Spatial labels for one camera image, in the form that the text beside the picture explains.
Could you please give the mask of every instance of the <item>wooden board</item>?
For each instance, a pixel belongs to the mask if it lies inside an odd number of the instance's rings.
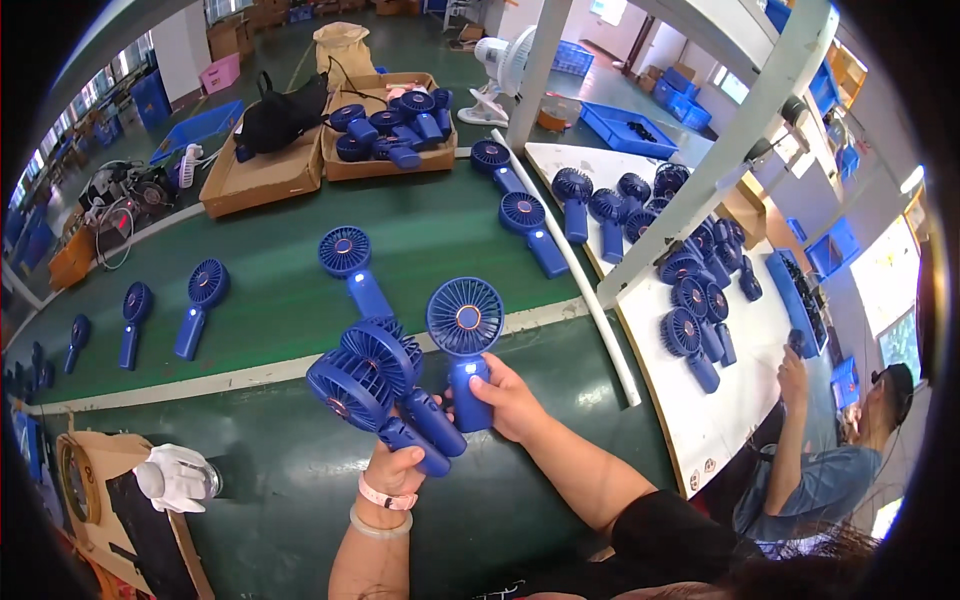
[[[564,167],[587,173],[594,189],[615,189],[617,180],[627,172],[652,183],[660,163],[644,156],[558,144],[527,144],[526,155],[548,189],[554,175]],[[603,277],[614,265],[600,258],[600,226],[592,218],[588,219],[588,235],[587,256]],[[623,243],[625,252],[631,245],[626,239]],[[739,273],[724,290],[730,305],[726,323],[737,362],[726,368],[714,365],[720,374],[720,387],[714,394],[705,394],[685,361],[672,356],[660,342],[660,318],[671,308],[669,286],[656,275],[650,276],[617,306],[617,315],[657,408],[684,497],[700,490],[730,461],[777,401],[777,366],[783,357],[790,320],[763,266],[772,251],[769,242],[761,242],[745,252],[753,260],[763,288],[760,300],[747,302],[737,283]]]

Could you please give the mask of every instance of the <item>white pipe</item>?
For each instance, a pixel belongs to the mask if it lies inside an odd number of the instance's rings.
[[[503,139],[503,135],[499,130],[493,130],[493,139],[504,146],[507,145],[506,140]],[[640,403],[640,392],[636,388],[634,375],[630,372],[630,366],[627,364],[627,359],[623,355],[623,349],[613,335],[613,329],[607,321],[607,315],[600,306],[596,294],[593,293],[593,288],[590,286],[587,274],[584,273],[584,268],[580,266],[580,261],[577,260],[576,254],[574,254],[573,249],[570,248],[570,243],[566,241],[564,230],[560,227],[560,224],[557,223],[557,220],[554,219],[549,206],[547,206],[543,198],[540,197],[540,192],[537,191],[537,187],[530,179],[530,176],[527,175],[526,169],[523,168],[520,159],[516,157],[513,151],[510,151],[510,164],[514,167],[516,176],[523,182],[523,186],[527,188],[527,192],[543,205],[543,210],[546,214],[547,230],[550,231],[550,235],[553,236],[557,247],[560,248],[560,252],[564,255],[566,264],[570,266],[570,273],[573,275],[573,279],[577,282],[577,287],[580,288],[580,293],[583,294],[584,300],[587,302],[590,315],[593,317],[597,329],[600,330],[600,337],[603,339],[604,346],[607,347],[607,354],[610,355],[610,359],[613,361],[613,368],[616,369],[616,375],[620,378],[620,385],[623,386],[623,392],[627,396],[627,402],[631,406],[637,406]]]

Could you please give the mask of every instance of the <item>blue shirt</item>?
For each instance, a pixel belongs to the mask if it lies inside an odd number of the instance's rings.
[[[770,455],[776,451],[776,444],[761,450]],[[787,498],[778,516],[763,512],[773,463],[757,461],[754,483],[733,510],[733,528],[762,541],[809,537],[816,523],[835,524],[853,512],[873,485],[882,459],[879,452],[862,445],[802,454],[800,485]]]

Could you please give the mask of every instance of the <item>white glove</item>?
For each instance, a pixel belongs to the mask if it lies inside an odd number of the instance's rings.
[[[206,499],[206,459],[183,446],[164,444],[150,450],[150,456],[133,468],[136,482],[154,508],[176,513],[202,513],[197,500]]]

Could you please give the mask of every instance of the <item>black cap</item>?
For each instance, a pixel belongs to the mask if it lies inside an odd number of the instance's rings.
[[[885,373],[889,375],[889,379],[894,385],[895,424],[899,427],[906,420],[906,415],[910,412],[910,405],[913,404],[913,373],[905,364],[895,363],[881,372],[874,371],[870,381],[876,384]]]

